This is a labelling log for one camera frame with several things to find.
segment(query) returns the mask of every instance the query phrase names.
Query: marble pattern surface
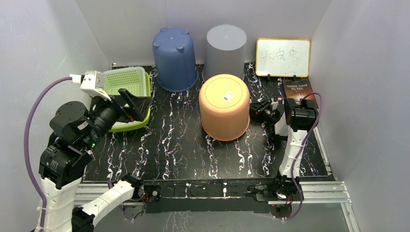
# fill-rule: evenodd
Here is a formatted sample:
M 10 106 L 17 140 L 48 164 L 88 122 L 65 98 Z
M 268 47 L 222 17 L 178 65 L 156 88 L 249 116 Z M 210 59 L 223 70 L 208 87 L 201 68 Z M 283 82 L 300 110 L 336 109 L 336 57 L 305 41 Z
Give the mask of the marble pattern surface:
M 286 142 L 267 139 L 264 123 L 252 122 L 231 142 L 209 137 L 201 126 L 198 104 L 202 78 L 188 91 L 172 93 L 156 80 L 155 66 L 143 66 L 151 79 L 151 117 L 144 128 L 108 133 L 93 152 L 85 182 L 117 181 L 126 173 L 144 180 L 273 177 L 283 159 Z M 199 73 L 203 65 L 197 66 Z M 251 100 L 283 96 L 282 80 L 257 77 L 254 63 L 246 63 L 245 83 Z M 314 134 L 303 153 L 301 176 L 326 175 Z

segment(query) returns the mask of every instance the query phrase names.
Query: gray wall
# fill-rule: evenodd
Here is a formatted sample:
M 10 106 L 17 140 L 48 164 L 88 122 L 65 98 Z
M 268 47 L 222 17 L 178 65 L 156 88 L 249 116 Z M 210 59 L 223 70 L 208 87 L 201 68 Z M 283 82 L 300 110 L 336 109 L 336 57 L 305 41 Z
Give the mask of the gray wall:
M 161 27 L 188 28 L 197 62 L 206 33 L 234 24 L 248 35 L 246 60 L 258 38 L 310 39 L 331 0 L 76 0 L 109 62 L 154 64 L 152 40 Z
M 108 68 L 74 0 L 0 1 L 2 231 L 27 232 L 37 225 L 40 198 L 23 159 L 24 125 L 35 99 L 58 78 Z M 35 174 L 51 133 L 49 120 L 61 104 L 81 97 L 78 86 L 62 83 L 38 108 L 29 144 Z
M 364 232 L 409 231 L 409 15 L 406 0 L 333 0 L 312 39 L 319 131 Z

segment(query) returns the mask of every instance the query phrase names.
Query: chinese characters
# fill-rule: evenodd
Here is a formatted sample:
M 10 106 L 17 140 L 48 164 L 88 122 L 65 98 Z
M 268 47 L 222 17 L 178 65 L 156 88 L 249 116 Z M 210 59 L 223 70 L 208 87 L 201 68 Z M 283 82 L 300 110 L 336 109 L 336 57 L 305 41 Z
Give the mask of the chinese characters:
M 294 49 L 294 47 L 292 47 L 292 49 L 290 49 L 287 53 L 285 53 L 283 49 L 279 48 L 279 50 L 275 53 L 274 56 L 272 55 L 272 53 L 268 54 L 268 52 L 265 50 L 265 56 L 262 58 L 264 59 L 264 63 L 266 63 L 267 58 L 271 60 L 276 60 L 276 61 L 280 61 L 280 60 L 299 61 L 301 60 L 298 57 L 297 51 Z

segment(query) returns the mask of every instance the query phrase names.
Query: orange bucket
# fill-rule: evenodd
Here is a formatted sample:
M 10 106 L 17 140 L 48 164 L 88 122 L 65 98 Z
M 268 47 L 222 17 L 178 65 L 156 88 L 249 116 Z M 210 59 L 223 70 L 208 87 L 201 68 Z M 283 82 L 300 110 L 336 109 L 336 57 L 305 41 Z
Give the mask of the orange bucket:
M 243 135 L 249 126 L 249 90 L 240 78 L 220 74 L 209 78 L 199 92 L 205 132 L 220 141 Z

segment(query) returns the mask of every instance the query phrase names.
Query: book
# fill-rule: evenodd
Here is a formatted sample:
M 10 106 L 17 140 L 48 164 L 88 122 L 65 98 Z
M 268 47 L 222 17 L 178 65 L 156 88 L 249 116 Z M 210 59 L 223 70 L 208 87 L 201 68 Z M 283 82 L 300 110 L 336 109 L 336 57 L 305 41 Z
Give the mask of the book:
M 293 98 L 297 103 L 299 103 L 301 98 L 313 92 L 308 78 L 303 78 L 296 81 L 284 80 L 283 88 L 285 90 L 285 96 L 287 98 Z M 314 95 L 310 95 L 307 99 L 313 100 L 316 104 L 316 108 L 318 108 L 318 104 Z

